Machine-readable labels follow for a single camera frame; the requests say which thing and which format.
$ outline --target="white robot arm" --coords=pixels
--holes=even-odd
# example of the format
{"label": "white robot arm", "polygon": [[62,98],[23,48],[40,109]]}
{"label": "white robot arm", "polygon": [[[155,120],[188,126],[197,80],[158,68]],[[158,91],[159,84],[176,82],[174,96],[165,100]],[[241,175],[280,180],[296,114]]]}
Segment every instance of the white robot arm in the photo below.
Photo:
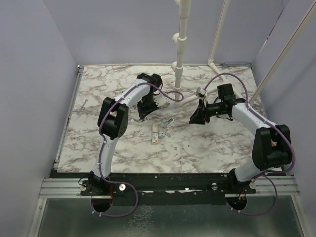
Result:
{"label": "white robot arm", "polygon": [[290,164],[292,162],[290,148],[268,123],[276,126],[290,142],[289,128],[286,125],[276,125],[257,112],[250,112],[244,99],[236,99],[231,84],[224,84],[217,88],[221,102],[213,104],[208,104],[205,90],[197,89],[197,96],[201,99],[198,108],[190,117],[189,123],[205,124],[210,122],[211,116],[227,114],[241,122],[255,135],[252,159],[231,171],[231,173],[234,173],[236,180],[247,182],[265,170]]}
{"label": "white robot arm", "polygon": [[[136,82],[126,91],[129,91],[134,86],[139,85],[143,82],[149,82],[157,87],[160,87],[160,85],[162,84],[162,80],[159,75],[153,74],[150,76],[142,73],[138,75]],[[140,119],[143,119],[146,115],[158,109],[158,106],[154,101],[155,91],[155,88],[147,84],[143,84],[137,87],[127,96],[125,96],[124,99],[115,106],[115,108],[106,118],[102,127],[102,134],[105,136],[107,142],[101,154],[101,169],[104,177],[108,177],[111,173],[111,163],[115,146],[119,138],[125,133],[127,129],[128,108],[137,104]],[[108,112],[110,107],[125,94],[126,93],[124,92],[122,95],[117,96],[114,99],[111,99],[109,97],[104,99],[98,119],[98,126],[101,125],[101,121],[103,120],[105,114]],[[99,153],[103,143],[104,139],[101,138]],[[94,173],[94,175],[101,177],[98,159],[92,172]]]}

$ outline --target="black mounting plate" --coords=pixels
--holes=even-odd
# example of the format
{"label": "black mounting plate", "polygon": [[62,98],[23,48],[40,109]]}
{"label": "black mounting plate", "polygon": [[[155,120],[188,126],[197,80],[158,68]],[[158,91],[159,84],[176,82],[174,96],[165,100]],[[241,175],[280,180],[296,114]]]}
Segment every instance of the black mounting plate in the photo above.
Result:
{"label": "black mounting plate", "polygon": [[[138,192],[139,205],[225,205],[225,194],[236,194],[229,188],[228,177],[228,173],[111,173],[109,180],[132,184]],[[110,196],[112,187],[113,205],[135,203],[135,193],[129,186],[120,191],[119,184],[108,184],[96,176],[93,179],[83,182],[87,189],[81,196]],[[248,194],[255,193],[247,184],[243,188]]]}

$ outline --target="black bracket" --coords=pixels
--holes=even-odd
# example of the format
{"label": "black bracket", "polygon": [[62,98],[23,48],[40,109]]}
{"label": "black bracket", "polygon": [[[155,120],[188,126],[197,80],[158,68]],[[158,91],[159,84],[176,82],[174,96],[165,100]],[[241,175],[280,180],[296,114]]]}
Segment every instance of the black bracket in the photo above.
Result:
{"label": "black bracket", "polygon": [[[115,99],[111,99],[109,97],[105,98],[99,119],[98,126],[100,127],[101,122],[105,116],[105,114],[109,111],[110,107],[115,103]],[[114,138],[121,137],[125,133],[127,129],[128,123],[128,107],[126,104],[118,103],[114,109],[111,111],[111,114],[108,115],[102,126],[102,133],[106,134],[113,140]]]}
{"label": "black bracket", "polygon": [[[157,74],[147,75],[145,73],[142,73],[137,76],[137,79],[142,79],[147,81],[148,83],[151,83],[157,87],[160,87],[162,85],[162,79]],[[154,92],[157,89],[154,87],[150,87],[150,92],[142,97],[142,100],[137,103],[137,110],[140,119],[144,119],[148,114],[158,109],[157,104],[154,102]]]}
{"label": "black bracket", "polygon": [[[138,192],[139,205],[225,205],[225,194],[240,194],[243,189],[246,189],[248,194],[255,193],[255,190],[250,189],[249,182],[235,182],[234,175],[234,172],[206,174],[111,173],[107,179],[132,184]],[[119,183],[109,184],[95,176],[93,172],[90,173],[87,181],[83,181],[83,185],[86,186],[86,190],[81,192],[81,196],[112,195],[113,200],[105,199],[104,203],[113,202],[112,205],[118,206],[135,203],[135,193],[129,186],[121,191]],[[167,192],[174,190],[186,192]]]}
{"label": "black bracket", "polygon": [[[290,129],[286,125],[276,125],[289,142]],[[260,170],[281,167],[292,162],[292,153],[287,143],[272,128],[261,127],[256,130],[252,150],[252,160]]]}
{"label": "black bracket", "polygon": [[219,103],[206,104],[204,100],[199,99],[198,106],[190,117],[190,124],[205,124],[210,122],[210,117],[218,115],[232,116],[233,106],[238,103],[244,103],[242,98],[236,99],[232,84],[224,84],[217,87]]}

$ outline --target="mounting bolt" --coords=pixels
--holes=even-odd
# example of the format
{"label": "mounting bolt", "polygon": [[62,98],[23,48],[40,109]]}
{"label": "mounting bolt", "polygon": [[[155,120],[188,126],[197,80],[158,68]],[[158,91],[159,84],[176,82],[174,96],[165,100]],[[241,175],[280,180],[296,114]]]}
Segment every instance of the mounting bolt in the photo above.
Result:
{"label": "mounting bolt", "polygon": [[86,191],[87,187],[80,185],[80,190],[81,191]]}
{"label": "mounting bolt", "polygon": [[251,189],[255,189],[255,188],[256,188],[256,184],[253,183],[253,182],[250,182],[250,183],[249,183],[249,187],[250,187]]}
{"label": "mounting bolt", "polygon": [[124,191],[125,188],[126,188],[125,184],[120,184],[119,187],[118,187],[118,189],[119,189],[120,191]]}
{"label": "mounting bolt", "polygon": [[217,187],[217,184],[216,183],[212,183],[212,190],[217,190],[218,187]]}

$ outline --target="marble countertop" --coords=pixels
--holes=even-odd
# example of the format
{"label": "marble countertop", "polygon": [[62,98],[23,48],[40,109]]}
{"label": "marble countertop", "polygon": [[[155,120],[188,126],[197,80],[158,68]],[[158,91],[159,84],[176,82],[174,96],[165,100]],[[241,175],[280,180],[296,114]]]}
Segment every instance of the marble countertop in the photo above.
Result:
{"label": "marble countertop", "polygon": [[[256,89],[248,67],[222,68],[239,76],[250,95]],[[172,90],[174,72],[170,66],[86,66],[79,85],[58,172],[89,172],[97,159],[100,135],[97,120],[104,98],[124,92],[140,73],[159,74],[163,91]],[[216,74],[208,66],[184,67],[181,86],[185,97],[194,95],[196,88],[205,86]],[[234,78],[232,84],[244,95],[242,86]],[[211,85],[219,85],[220,79]],[[210,103],[217,93],[209,94]],[[80,108],[88,100],[81,112]],[[211,118],[206,125],[189,124],[198,99],[180,108],[165,108],[148,115],[148,121],[137,122],[135,107],[129,110],[128,128],[119,140],[112,161],[112,172],[228,172],[251,159],[254,136],[238,121]],[[261,102],[253,106],[264,114]],[[175,121],[159,131],[171,137],[152,144],[152,125],[169,118]]]}

